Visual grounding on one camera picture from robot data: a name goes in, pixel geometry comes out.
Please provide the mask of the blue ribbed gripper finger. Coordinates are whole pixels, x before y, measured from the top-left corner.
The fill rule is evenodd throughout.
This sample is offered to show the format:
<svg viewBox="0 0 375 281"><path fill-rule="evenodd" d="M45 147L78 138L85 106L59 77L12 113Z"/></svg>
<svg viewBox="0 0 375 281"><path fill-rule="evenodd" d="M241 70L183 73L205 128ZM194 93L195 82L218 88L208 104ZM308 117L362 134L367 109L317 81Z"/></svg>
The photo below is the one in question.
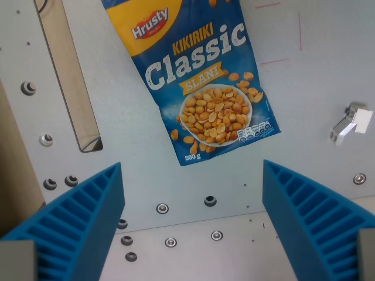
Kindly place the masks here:
<svg viewBox="0 0 375 281"><path fill-rule="evenodd" d="M60 195L3 240L35 243L38 280L99 280L124 206L116 163Z"/></svg>
<svg viewBox="0 0 375 281"><path fill-rule="evenodd" d="M374 215L293 170L263 162L262 203L298 280L358 280L357 236Z"/></svg>

